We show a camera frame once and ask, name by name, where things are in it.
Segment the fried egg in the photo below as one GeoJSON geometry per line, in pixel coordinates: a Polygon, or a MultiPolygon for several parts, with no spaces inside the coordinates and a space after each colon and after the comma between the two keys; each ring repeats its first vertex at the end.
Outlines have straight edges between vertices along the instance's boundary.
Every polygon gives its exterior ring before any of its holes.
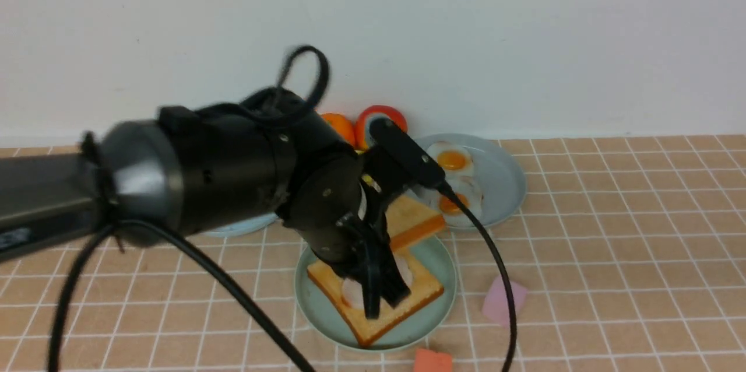
{"type": "Polygon", "coordinates": [[[448,176],[473,176],[474,160],[468,150],[450,142],[435,142],[427,154],[445,170],[448,176]]]}
{"type": "MultiPolygon", "coordinates": [[[[469,209],[469,212],[473,213],[477,220],[481,220],[482,199],[484,196],[482,188],[477,184],[477,181],[467,176],[449,178],[447,181],[451,185],[451,188],[453,188],[453,191],[455,191],[456,196],[459,197],[459,200],[469,209]]],[[[471,220],[451,200],[440,194],[431,200],[431,207],[442,213],[445,223],[450,226],[458,228],[474,226],[471,220]]]]}
{"type": "MultiPolygon", "coordinates": [[[[401,255],[394,255],[394,261],[396,261],[396,268],[399,269],[399,274],[402,275],[404,283],[411,289],[414,278],[410,266],[407,264],[407,260],[405,260],[401,255]]],[[[365,306],[363,305],[363,286],[356,280],[344,279],[342,281],[342,300],[344,303],[351,306],[351,308],[360,309],[362,311],[365,309],[365,306]]]]}

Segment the pink object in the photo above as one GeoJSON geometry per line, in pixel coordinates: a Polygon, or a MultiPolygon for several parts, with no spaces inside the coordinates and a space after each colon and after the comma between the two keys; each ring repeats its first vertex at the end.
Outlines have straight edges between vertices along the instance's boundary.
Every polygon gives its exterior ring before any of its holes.
{"type": "MultiPolygon", "coordinates": [[[[528,290],[515,282],[511,282],[511,289],[513,300],[515,301],[515,315],[518,316],[520,309],[523,308],[523,304],[526,302],[528,290]]],[[[508,314],[508,299],[505,297],[505,287],[503,286],[503,279],[500,276],[495,279],[495,282],[492,282],[490,291],[487,292],[487,297],[484,298],[482,313],[490,321],[496,322],[503,327],[508,327],[511,324],[508,314]]]]}

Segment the orange block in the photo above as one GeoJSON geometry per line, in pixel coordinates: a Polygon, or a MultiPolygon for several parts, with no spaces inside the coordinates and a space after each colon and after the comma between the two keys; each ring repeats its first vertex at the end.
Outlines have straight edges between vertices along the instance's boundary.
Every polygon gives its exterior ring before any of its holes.
{"type": "Polygon", "coordinates": [[[453,357],[427,349],[417,349],[414,372],[453,372],[453,357]]]}

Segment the table surface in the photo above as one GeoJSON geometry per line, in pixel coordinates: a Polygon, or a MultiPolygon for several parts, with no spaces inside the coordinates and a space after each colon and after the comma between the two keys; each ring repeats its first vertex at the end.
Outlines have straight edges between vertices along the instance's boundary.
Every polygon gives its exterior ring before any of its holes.
{"type": "MultiPolygon", "coordinates": [[[[529,195],[492,228],[529,289],[513,370],[735,371],[746,362],[746,136],[500,141],[529,195]]],[[[19,157],[75,148],[0,149],[19,157]]],[[[456,371],[499,370],[505,329],[480,312],[497,275],[476,232],[440,234],[459,269],[446,323],[419,346],[456,371]]],[[[293,298],[303,244],[277,224],[192,239],[258,301],[318,370],[412,370],[413,350],[363,355],[311,329],[293,298]]],[[[42,370],[59,289],[80,242],[0,265],[0,370],[42,370]]],[[[295,370],[177,250],[96,253],[79,285],[65,370],[295,370]]]]}

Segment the orange ball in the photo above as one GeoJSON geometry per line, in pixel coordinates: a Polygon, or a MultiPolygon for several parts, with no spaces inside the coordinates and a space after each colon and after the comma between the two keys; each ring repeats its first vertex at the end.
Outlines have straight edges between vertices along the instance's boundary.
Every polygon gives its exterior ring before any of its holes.
{"type": "Polygon", "coordinates": [[[385,117],[392,120],[405,133],[407,132],[407,119],[394,107],[389,106],[370,106],[360,113],[355,122],[355,140],[357,148],[366,150],[370,148],[368,143],[368,124],[379,117],[385,117]]]}
{"type": "Polygon", "coordinates": [[[352,122],[347,120],[347,117],[336,114],[336,113],[325,113],[322,114],[322,118],[329,123],[331,128],[338,133],[339,136],[349,142],[352,146],[355,146],[355,129],[352,127],[352,122]]]}

